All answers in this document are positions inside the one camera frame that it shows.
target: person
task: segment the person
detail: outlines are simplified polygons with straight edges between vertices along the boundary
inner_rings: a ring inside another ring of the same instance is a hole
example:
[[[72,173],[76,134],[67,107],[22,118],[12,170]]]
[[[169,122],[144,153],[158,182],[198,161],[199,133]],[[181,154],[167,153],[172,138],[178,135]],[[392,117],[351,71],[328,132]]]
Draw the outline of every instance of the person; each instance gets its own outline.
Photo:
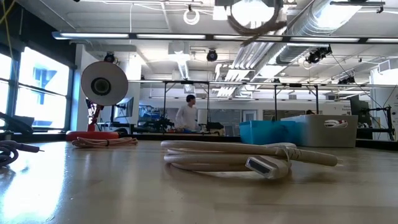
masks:
[[[313,114],[315,114],[315,113],[312,112],[312,110],[307,110],[307,111],[305,112],[305,115],[313,115]]]
[[[184,132],[197,131],[197,108],[195,106],[196,99],[194,95],[187,96],[187,104],[181,106],[176,115],[176,123],[178,128],[183,128]]]

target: ceiling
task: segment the ceiling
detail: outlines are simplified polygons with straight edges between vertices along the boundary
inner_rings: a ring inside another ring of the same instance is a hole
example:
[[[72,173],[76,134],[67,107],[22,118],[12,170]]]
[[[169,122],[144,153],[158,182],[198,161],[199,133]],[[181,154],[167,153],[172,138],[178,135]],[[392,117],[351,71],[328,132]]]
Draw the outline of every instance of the ceiling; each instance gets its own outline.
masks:
[[[398,1],[384,0],[385,11],[398,12]],[[18,0],[27,10],[61,31],[75,32],[159,32],[159,33],[193,33],[193,34],[235,34],[226,21],[213,21],[211,14],[214,0],[205,0],[198,24],[191,26],[183,21],[186,6],[165,5],[130,5],[105,4],[103,2],[75,2],[72,0]],[[298,6],[288,11],[290,21],[310,0],[297,0]],[[398,14],[383,12],[376,14],[376,7],[362,9],[374,11],[355,14],[349,22],[339,28],[333,35],[388,35],[398,36]],[[149,77],[153,73],[171,73],[178,70],[177,63],[168,61],[169,41],[161,40],[101,40],[90,44],[100,45],[135,45],[147,62],[143,74]],[[239,42],[189,42],[191,61],[190,70],[214,71],[216,63],[206,61],[208,49],[214,48],[219,61],[233,61],[239,50]],[[379,62],[387,56],[398,55],[398,45],[332,45],[333,55],[345,70],[356,68],[357,82],[369,79],[369,69],[376,66],[366,62]],[[307,70],[299,59],[298,67],[287,67],[283,82],[325,81],[343,72],[333,57],[322,60]]]

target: blue bin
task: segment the blue bin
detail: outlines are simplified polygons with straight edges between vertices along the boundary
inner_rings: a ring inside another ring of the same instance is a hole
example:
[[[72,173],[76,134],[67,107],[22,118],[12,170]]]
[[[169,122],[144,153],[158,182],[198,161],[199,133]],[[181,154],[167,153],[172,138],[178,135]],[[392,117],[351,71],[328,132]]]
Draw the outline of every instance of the blue bin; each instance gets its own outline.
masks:
[[[245,144],[296,143],[294,121],[247,121],[239,124],[241,140]]]

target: window frame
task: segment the window frame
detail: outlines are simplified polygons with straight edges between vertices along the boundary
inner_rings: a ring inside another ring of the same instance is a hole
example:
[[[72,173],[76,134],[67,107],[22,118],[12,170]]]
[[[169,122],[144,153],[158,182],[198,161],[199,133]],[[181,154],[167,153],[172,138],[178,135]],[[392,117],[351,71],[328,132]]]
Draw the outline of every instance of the window frame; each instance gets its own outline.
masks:
[[[49,57],[45,54],[43,54],[42,52],[39,52],[38,50],[32,49],[46,57]],[[8,52],[4,52],[2,50],[0,50],[0,54],[3,54],[5,56],[10,57],[10,53]],[[15,50],[12,51],[12,60],[11,60],[11,74],[10,74],[10,79],[4,79],[4,78],[0,78],[0,80],[4,81],[4,82],[8,82],[8,99],[7,99],[7,110],[6,110],[6,114],[9,116],[14,116],[15,112],[16,112],[16,105],[17,105],[17,98],[18,98],[18,89],[19,87],[23,87],[23,88],[28,88],[34,91],[38,91],[44,94],[49,94],[49,95],[56,95],[56,96],[62,96],[66,98],[66,110],[65,110],[65,123],[62,129],[60,128],[46,128],[46,127],[33,127],[33,129],[35,131],[49,131],[49,130],[61,130],[61,131],[69,131],[70,130],[70,116],[71,116],[71,110],[72,110],[72,90],[73,90],[73,76],[75,74],[75,68],[71,67],[69,65],[66,65],[69,68],[69,77],[68,77],[68,90],[67,90],[67,95],[62,95],[59,93],[55,93],[49,90],[45,90],[43,88],[39,88],[36,86],[30,86],[30,85],[26,85],[23,83],[19,83],[19,72],[21,70],[21,55],[22,52],[16,52]]]

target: door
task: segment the door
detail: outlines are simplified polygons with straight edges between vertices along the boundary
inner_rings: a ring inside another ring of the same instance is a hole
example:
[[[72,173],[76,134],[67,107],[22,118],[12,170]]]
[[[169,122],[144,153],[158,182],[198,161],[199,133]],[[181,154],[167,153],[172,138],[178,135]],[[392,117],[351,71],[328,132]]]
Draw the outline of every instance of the door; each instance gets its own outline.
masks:
[[[256,110],[243,110],[242,112],[242,121],[254,121],[257,120],[257,111]]]

